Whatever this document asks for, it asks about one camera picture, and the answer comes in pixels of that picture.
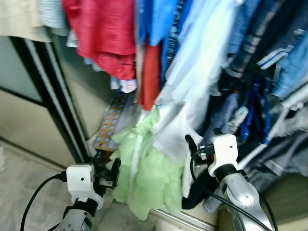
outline closet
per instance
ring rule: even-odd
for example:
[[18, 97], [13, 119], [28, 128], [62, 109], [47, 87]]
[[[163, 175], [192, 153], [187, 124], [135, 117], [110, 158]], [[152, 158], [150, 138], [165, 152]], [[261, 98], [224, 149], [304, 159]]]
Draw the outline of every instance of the closet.
[[224, 231], [230, 214], [193, 182], [185, 141], [209, 145], [219, 128], [279, 230], [308, 229], [307, 0], [37, 2], [36, 33], [0, 30], [1, 145], [62, 168], [120, 157], [113, 197], [138, 218]]

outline blue strap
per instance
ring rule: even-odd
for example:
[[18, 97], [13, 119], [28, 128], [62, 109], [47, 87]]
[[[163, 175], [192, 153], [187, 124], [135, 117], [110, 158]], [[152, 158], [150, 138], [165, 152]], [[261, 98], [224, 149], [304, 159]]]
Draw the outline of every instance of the blue strap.
[[264, 128], [264, 139], [263, 144], [268, 144], [269, 140], [269, 131], [271, 128], [271, 120], [270, 120], [270, 103], [269, 103], [269, 90], [270, 90], [270, 81], [266, 80], [266, 86], [264, 90], [264, 111], [265, 111], [265, 128]]
[[255, 112], [255, 98], [257, 96], [259, 88], [260, 88], [260, 76], [257, 77], [253, 85], [253, 89], [250, 92], [249, 112], [246, 117], [246, 122], [243, 122], [241, 124], [241, 137], [243, 141], [246, 141], [250, 134], [250, 126], [252, 123], [252, 119], [254, 118], [254, 112]]

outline beige shirt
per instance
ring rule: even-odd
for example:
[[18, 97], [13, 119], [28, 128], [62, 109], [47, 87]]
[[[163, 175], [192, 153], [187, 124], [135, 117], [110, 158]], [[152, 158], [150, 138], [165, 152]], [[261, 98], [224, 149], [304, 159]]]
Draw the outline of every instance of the beige shirt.
[[0, 36], [51, 42], [40, 19], [39, 0], [0, 0]]

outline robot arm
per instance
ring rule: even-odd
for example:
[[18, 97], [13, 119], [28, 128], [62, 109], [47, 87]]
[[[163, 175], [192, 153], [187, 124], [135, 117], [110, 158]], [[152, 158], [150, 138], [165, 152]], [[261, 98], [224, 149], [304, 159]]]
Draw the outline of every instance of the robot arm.
[[103, 206], [103, 195], [106, 189], [113, 188], [117, 184], [120, 165], [121, 161], [117, 158], [108, 181], [95, 177], [93, 165], [72, 165], [67, 168], [67, 188], [74, 205], [66, 207], [63, 221], [56, 231], [92, 230], [95, 213]]
[[[254, 216], [269, 230], [272, 230], [270, 221], [260, 206], [258, 191], [246, 180], [243, 171], [236, 169], [238, 156], [236, 137], [231, 134], [216, 135], [211, 138], [211, 145], [200, 147], [199, 150], [189, 135], [185, 139], [195, 164], [209, 166], [208, 172], [210, 176], [216, 177], [225, 199]], [[238, 210], [228, 207], [228, 211], [231, 213], [237, 231], [264, 230]]]

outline green fabric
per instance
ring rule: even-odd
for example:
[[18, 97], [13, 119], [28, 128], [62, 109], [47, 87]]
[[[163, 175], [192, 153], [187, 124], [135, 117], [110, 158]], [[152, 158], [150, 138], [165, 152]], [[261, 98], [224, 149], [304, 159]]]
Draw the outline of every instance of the green fabric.
[[[110, 169], [115, 158], [121, 159], [120, 176], [112, 195], [115, 200], [127, 203], [131, 211], [141, 220], [147, 219], [150, 209], [159, 209], [163, 205], [170, 213], [181, 211], [181, 176], [185, 161], [173, 162], [151, 145], [153, 125], [158, 119], [159, 112], [155, 109], [138, 127], [126, 128], [112, 136], [119, 147], [110, 156], [112, 161], [107, 165]], [[138, 172], [133, 184], [129, 185], [138, 135], [143, 137], [139, 149]]]

